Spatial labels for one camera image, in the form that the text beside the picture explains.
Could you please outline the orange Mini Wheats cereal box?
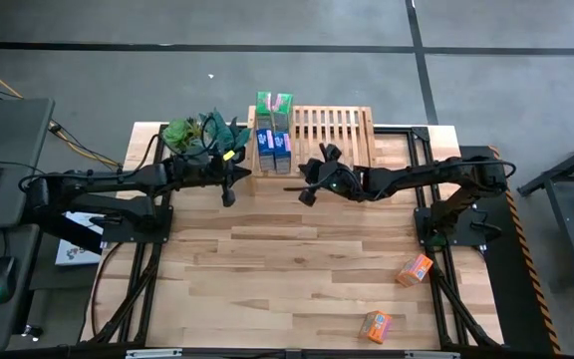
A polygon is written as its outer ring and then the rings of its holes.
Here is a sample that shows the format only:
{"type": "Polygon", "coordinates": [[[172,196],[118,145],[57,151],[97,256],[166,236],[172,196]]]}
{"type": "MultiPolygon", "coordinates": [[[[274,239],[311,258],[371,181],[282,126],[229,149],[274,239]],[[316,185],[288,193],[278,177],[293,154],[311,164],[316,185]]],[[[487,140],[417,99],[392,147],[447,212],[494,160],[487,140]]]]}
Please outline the orange Mini Wheats cereal box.
{"type": "Polygon", "coordinates": [[[361,325],[358,337],[377,344],[383,344],[392,322],[393,317],[383,311],[368,312],[361,325]]]}
{"type": "Polygon", "coordinates": [[[396,281],[405,287],[421,283],[430,272],[433,261],[424,254],[409,260],[396,276],[396,281]]]}

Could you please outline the silver metal bracket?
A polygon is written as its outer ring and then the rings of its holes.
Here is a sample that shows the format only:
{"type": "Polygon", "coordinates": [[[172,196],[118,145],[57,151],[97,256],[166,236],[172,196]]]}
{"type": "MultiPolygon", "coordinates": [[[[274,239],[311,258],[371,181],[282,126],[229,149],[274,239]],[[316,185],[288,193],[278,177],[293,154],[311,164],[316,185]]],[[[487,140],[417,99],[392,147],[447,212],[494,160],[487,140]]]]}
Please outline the silver metal bracket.
{"type": "Polygon", "coordinates": [[[181,348],[148,348],[128,350],[125,359],[179,359],[181,348]]]}
{"type": "Polygon", "coordinates": [[[460,354],[456,352],[408,350],[404,355],[405,359],[460,359],[460,354]]]}

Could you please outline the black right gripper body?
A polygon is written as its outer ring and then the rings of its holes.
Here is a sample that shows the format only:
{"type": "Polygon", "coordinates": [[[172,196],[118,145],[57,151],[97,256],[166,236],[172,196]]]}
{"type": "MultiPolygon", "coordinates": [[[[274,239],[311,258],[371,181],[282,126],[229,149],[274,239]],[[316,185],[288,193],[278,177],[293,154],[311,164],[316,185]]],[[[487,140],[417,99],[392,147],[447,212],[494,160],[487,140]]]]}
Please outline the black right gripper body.
{"type": "Polygon", "coordinates": [[[347,166],[341,164],[339,159],[341,150],[333,144],[320,144],[323,159],[316,174],[304,176],[306,186],[310,190],[300,191],[298,199],[307,206],[312,206],[316,201],[316,191],[319,189],[329,190],[346,199],[359,201],[362,195],[362,186],[356,174],[347,166]]]}

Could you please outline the green succulent patterned pot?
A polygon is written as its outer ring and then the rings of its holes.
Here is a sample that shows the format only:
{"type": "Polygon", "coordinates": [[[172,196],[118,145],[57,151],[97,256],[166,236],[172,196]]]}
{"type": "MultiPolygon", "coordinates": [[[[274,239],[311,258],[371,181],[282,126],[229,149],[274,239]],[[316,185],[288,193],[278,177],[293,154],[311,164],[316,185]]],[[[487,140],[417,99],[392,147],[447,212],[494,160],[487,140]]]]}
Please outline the green succulent patterned pot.
{"type": "Polygon", "coordinates": [[[195,118],[172,120],[163,130],[162,139],[174,153],[195,152],[203,148],[201,126],[195,118]]]}

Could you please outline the wooden slatted shelf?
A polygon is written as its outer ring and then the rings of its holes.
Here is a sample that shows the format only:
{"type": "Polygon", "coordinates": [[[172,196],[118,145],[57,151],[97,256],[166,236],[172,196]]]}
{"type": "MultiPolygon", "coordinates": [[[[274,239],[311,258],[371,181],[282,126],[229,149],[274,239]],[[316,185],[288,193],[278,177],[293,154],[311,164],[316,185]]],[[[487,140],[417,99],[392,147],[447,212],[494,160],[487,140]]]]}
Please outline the wooden slatted shelf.
{"type": "Polygon", "coordinates": [[[266,184],[277,186],[299,186],[302,174],[298,166],[311,158],[321,159],[321,143],[333,144],[342,152],[342,163],[352,166],[370,167],[375,163],[375,134],[372,112],[369,107],[351,106],[299,106],[293,108],[290,121],[290,172],[278,174],[264,171],[260,164],[255,130],[255,108],[248,111],[248,127],[253,130],[247,144],[244,164],[252,175],[244,182],[246,190],[255,194],[266,184]]]}

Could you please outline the black frame crossbar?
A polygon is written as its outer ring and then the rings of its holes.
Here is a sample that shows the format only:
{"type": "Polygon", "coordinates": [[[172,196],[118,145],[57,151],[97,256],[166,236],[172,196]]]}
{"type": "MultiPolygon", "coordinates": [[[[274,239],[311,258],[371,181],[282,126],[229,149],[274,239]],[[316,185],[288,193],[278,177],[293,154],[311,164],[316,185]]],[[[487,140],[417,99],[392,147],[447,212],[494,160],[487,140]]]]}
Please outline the black frame crossbar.
{"type": "MultiPolygon", "coordinates": [[[[0,351],[0,359],[125,359],[128,350],[136,348],[121,344],[58,345],[47,348],[0,351]]],[[[190,348],[182,349],[179,359],[405,359],[408,350],[369,349],[251,349],[251,348],[190,348]]],[[[460,359],[574,359],[574,355],[546,354],[509,350],[503,347],[448,346],[444,350],[456,352],[460,359]]]]}

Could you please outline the black mat hazard stripe edge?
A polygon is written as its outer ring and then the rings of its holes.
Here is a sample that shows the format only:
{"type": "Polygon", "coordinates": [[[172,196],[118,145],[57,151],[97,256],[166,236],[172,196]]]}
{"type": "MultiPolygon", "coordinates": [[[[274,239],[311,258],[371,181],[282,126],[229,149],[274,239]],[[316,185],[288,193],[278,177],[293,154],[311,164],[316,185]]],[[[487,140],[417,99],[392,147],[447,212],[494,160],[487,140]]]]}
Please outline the black mat hazard stripe edge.
{"type": "Polygon", "coordinates": [[[460,293],[488,335],[508,348],[537,354],[561,352],[545,293],[538,277],[511,191],[484,198],[477,206],[502,230],[484,254],[454,250],[460,293]]]}

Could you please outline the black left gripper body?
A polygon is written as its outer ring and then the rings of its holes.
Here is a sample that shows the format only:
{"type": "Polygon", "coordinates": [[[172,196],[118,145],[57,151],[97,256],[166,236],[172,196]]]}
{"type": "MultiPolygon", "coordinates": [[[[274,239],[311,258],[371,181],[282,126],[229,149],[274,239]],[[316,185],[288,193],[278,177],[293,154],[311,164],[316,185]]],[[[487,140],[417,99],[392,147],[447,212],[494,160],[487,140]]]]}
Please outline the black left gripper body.
{"type": "Polygon", "coordinates": [[[208,152],[210,157],[208,174],[221,186],[221,199],[225,207],[231,207],[236,201],[235,193],[232,189],[234,184],[234,160],[225,161],[222,158],[228,151],[230,150],[226,150],[224,153],[219,150],[210,150],[208,152]]]}

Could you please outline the white printed box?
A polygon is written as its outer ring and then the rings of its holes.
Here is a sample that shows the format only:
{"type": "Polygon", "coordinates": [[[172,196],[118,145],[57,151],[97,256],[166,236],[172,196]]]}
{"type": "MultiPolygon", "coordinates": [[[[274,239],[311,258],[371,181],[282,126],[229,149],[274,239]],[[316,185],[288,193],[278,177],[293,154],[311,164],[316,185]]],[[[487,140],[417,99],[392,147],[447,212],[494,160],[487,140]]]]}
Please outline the white printed box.
{"type": "MultiPolygon", "coordinates": [[[[88,212],[67,211],[65,217],[73,220],[77,224],[91,229],[97,234],[102,234],[104,230],[92,222],[93,218],[103,217],[102,214],[88,212]]],[[[57,266],[91,265],[98,264],[101,256],[82,247],[78,247],[67,240],[61,239],[56,253],[55,264],[57,266]]]]}

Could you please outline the green Apple Jacks cereal box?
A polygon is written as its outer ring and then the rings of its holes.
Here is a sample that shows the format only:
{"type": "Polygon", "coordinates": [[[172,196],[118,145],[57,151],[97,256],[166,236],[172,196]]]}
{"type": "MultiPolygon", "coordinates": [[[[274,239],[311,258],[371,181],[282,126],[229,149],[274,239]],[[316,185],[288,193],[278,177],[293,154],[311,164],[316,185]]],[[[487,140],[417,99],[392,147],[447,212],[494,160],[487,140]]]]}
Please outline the green Apple Jacks cereal box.
{"type": "Polygon", "coordinates": [[[293,95],[278,93],[272,106],[274,129],[277,132],[289,132],[293,117],[293,95]]]}
{"type": "Polygon", "coordinates": [[[261,91],[256,94],[255,121],[258,129],[274,129],[271,93],[261,91]]]}

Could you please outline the teal leafed plant white pot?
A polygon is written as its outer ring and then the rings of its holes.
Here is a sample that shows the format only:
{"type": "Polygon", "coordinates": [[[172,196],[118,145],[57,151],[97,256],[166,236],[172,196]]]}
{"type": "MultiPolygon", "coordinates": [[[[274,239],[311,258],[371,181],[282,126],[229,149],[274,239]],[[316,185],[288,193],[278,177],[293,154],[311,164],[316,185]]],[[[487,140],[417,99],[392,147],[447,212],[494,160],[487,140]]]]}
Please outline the teal leafed plant white pot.
{"type": "Polygon", "coordinates": [[[246,145],[251,138],[251,129],[241,129],[237,125],[237,118],[234,117],[227,124],[222,115],[214,109],[207,114],[200,114],[201,141],[203,151],[219,150],[224,153],[226,150],[234,150],[238,154],[235,164],[242,163],[246,158],[246,145]]]}

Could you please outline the black computer mouse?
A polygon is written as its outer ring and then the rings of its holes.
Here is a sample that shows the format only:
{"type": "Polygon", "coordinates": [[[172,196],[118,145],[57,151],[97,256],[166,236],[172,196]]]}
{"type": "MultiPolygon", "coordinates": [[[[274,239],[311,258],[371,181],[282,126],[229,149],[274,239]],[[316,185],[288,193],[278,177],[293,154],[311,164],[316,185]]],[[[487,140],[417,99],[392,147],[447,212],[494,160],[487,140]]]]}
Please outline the black computer mouse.
{"type": "Polygon", "coordinates": [[[16,259],[13,256],[0,257],[0,304],[8,302],[16,289],[16,259]]]}

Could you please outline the blue Frosted Flakes cereal box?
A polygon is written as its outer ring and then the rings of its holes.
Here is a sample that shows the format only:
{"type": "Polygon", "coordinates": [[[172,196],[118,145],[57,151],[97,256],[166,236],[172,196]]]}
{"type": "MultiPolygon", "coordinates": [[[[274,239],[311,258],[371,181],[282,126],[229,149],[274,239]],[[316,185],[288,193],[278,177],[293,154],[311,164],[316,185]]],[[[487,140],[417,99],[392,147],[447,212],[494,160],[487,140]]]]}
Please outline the blue Frosted Flakes cereal box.
{"type": "Polygon", "coordinates": [[[256,131],[258,148],[259,167],[263,172],[275,170],[274,162],[274,139],[270,129],[259,129],[256,131]]]}
{"type": "Polygon", "coordinates": [[[279,175],[291,173],[291,140],[288,133],[276,132],[274,139],[274,163],[275,171],[279,175]]]}

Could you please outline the desk caster wheel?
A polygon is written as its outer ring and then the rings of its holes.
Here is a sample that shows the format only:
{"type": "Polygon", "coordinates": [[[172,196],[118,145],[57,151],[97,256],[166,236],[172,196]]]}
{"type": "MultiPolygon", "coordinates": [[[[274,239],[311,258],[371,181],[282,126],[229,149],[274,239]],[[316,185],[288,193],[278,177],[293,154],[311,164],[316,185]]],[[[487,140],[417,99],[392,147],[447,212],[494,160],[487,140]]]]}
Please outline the desk caster wheel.
{"type": "Polygon", "coordinates": [[[44,329],[41,326],[26,324],[21,333],[21,336],[30,338],[33,342],[38,342],[43,334],[44,329]]]}

